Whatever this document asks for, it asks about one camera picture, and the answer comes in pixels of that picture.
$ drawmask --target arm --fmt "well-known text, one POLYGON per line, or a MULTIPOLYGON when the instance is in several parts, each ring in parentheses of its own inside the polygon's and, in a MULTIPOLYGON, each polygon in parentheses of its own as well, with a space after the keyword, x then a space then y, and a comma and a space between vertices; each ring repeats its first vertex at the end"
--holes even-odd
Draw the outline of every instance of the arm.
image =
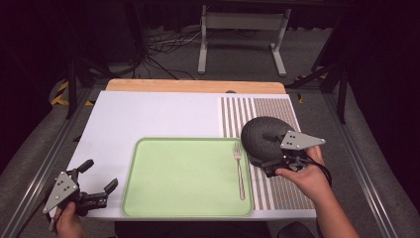
POLYGON ((85 238, 83 224, 80 217, 75 213, 76 204, 69 202, 67 207, 61 211, 57 208, 54 219, 56 222, 56 233, 59 238, 85 238))
MULTIPOLYGON (((316 162, 324 165, 318 146, 309 148, 306 153, 316 162)), ((278 169, 275 173, 294 182, 314 202, 319 226, 324 237, 359 237, 318 167, 310 165, 299 173, 278 169)))

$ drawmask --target black textured bowl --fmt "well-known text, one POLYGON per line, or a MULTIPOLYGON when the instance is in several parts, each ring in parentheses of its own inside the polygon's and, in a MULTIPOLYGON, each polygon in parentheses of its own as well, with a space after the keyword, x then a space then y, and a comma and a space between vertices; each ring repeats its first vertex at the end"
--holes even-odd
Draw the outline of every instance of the black textured bowl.
POLYGON ((257 117, 249 121, 241 133, 241 141, 251 164, 260 167, 262 163, 279 160, 283 153, 280 142, 288 131, 294 131, 286 122, 274 117, 257 117), (264 134, 277 136, 280 141, 270 141, 264 134))

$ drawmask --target metal rail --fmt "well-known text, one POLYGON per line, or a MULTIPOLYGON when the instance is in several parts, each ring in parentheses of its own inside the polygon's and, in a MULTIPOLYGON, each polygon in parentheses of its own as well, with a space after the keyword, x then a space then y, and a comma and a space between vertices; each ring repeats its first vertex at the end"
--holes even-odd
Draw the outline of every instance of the metal rail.
POLYGON ((349 149, 349 153, 351 155, 351 164, 353 166, 353 169, 355 170, 356 176, 358 177, 359 183, 362 186, 362 190, 365 193, 367 202, 370 206, 374 218, 376 219, 377 225, 382 233, 382 236, 389 238, 397 238, 398 235, 396 234, 395 229, 392 226, 392 223, 388 217, 388 214, 386 213, 385 207, 383 206, 382 201, 376 189, 374 188, 372 181, 370 180, 368 171, 365 168, 364 162, 356 148, 354 140, 346 125, 343 125, 339 117, 337 116, 337 104, 333 96, 330 93, 323 95, 327 107, 331 115, 333 115, 334 122, 337 128, 339 129, 340 133, 342 134, 347 148, 349 149))
POLYGON ((72 126, 74 125, 78 114, 82 110, 83 104, 88 99, 91 90, 92 89, 90 88, 81 89, 80 97, 77 101, 77 108, 74 111, 73 116, 65 120, 61 126, 57 138, 53 142, 49 153, 41 164, 40 169, 38 170, 34 179, 30 183, 29 188, 23 196, 18 208, 11 217, 9 224, 1 236, 2 238, 16 237, 23 224, 28 219, 28 216, 31 214, 38 196, 40 195, 51 171, 53 170, 53 166, 57 161, 59 154, 61 153, 63 143, 67 138, 72 126))

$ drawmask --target metal bracket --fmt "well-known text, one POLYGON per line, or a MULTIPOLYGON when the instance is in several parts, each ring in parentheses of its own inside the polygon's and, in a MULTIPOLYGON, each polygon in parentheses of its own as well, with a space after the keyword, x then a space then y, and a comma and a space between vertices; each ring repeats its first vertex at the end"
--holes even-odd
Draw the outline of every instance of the metal bracket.
POLYGON ((324 139, 308 136, 299 132, 288 131, 280 144, 281 149, 300 151, 312 146, 325 144, 324 139))
POLYGON ((78 190, 78 185, 67 175, 66 172, 61 172, 56 179, 55 185, 49 200, 44 207, 43 213, 48 213, 62 201, 72 195, 78 190))

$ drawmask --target table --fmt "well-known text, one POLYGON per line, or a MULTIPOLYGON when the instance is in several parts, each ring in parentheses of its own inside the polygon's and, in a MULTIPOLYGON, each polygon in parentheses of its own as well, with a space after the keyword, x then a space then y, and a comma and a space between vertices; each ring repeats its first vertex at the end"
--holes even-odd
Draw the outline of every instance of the table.
MULTIPOLYGON (((128 218, 121 211, 134 145, 144 137, 238 138, 240 130, 230 127, 234 122, 229 118, 234 118, 237 113, 232 109, 233 105, 248 111, 246 117, 250 118, 282 114, 283 120, 300 131, 289 97, 280 83, 111 80, 106 90, 99 95, 69 168, 78 167, 87 159, 94 160, 95 165, 79 176, 81 189, 88 193, 99 192, 98 189, 115 177, 120 184, 109 196, 106 209, 91 210, 87 216, 109 220, 161 220, 128 218), (227 90, 240 93, 215 93, 227 90)), ((176 219, 268 220, 315 217, 312 202, 290 181, 284 178, 268 180, 260 169, 253 166, 250 166, 250 174, 255 207, 249 216, 176 219)))

